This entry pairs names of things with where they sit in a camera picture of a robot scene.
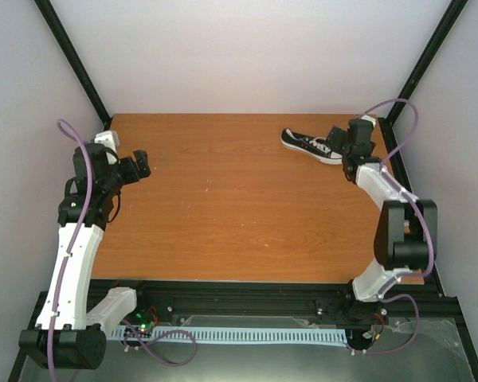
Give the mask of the black white canvas sneaker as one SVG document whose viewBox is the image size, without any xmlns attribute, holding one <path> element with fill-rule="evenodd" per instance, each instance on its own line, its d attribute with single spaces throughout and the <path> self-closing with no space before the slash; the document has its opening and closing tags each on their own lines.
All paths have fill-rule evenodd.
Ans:
<svg viewBox="0 0 478 382">
<path fill-rule="evenodd" d="M 324 137 L 312 137 L 285 128 L 280 140 L 284 147 L 307 154 L 323 164 L 337 166 L 342 163 L 342 155 L 334 151 Z"/>
</svg>

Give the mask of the white shoelace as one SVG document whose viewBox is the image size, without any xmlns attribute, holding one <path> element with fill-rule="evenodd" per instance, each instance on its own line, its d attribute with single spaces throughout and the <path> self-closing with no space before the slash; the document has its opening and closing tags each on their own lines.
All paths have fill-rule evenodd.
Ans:
<svg viewBox="0 0 478 382">
<path fill-rule="evenodd" d="M 331 149 L 326 145 L 326 141 L 320 137 L 306 137 L 303 139 L 303 144 L 304 149 L 315 156 L 323 158 L 329 158 L 331 156 Z"/>
</svg>

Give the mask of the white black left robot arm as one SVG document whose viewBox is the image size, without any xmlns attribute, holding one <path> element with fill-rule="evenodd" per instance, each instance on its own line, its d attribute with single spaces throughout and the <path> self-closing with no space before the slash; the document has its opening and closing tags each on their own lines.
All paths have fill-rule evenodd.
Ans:
<svg viewBox="0 0 478 382">
<path fill-rule="evenodd" d="M 87 306 L 92 267 L 104 232 L 120 210 L 121 189 L 151 174 L 147 152 L 120 158 L 103 142 L 77 147 L 75 174 L 65 183 L 58 206 L 58 248 L 52 281 L 33 328 L 19 346 L 42 368 L 96 369 L 106 341 L 128 316 L 141 320 L 150 301 L 126 286 L 112 288 L 93 308 Z"/>
</svg>

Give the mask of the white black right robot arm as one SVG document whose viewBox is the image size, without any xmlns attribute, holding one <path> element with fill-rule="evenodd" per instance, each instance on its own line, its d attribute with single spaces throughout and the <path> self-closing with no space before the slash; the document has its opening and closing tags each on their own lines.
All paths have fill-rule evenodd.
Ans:
<svg viewBox="0 0 478 382">
<path fill-rule="evenodd" d="M 342 157 L 346 179 L 365 191 L 380 211 L 374 236 L 374 258 L 349 281 L 341 315 L 346 322 L 369 321 L 387 292 L 410 275 L 426 277 L 436 257 L 437 206 L 422 200 L 398 182 L 373 154 L 373 122 L 350 120 L 347 129 L 332 127 L 329 147 Z"/>
</svg>

